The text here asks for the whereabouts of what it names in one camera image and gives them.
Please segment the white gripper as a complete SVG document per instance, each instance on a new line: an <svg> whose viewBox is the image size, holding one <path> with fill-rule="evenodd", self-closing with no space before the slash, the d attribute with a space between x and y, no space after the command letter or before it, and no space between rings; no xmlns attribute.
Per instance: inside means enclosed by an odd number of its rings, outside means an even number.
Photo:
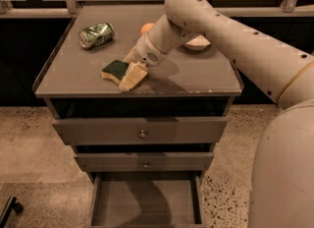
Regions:
<svg viewBox="0 0 314 228"><path fill-rule="evenodd" d="M145 62L149 67L155 67L161 64L167 55L158 50L151 42L148 33L144 33L137 41L135 47L123 59L129 63L119 90L130 91L135 88L147 75L147 68L144 63L138 62L139 59Z"/></svg>

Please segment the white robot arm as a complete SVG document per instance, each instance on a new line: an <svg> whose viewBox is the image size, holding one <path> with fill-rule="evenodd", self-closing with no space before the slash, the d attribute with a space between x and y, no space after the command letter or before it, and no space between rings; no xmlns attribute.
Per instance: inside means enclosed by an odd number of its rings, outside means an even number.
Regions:
<svg viewBox="0 0 314 228"><path fill-rule="evenodd" d="M207 38L281 108L254 157L249 228L314 228L314 57L220 14L207 0L165 0L125 60L156 66Z"/></svg>

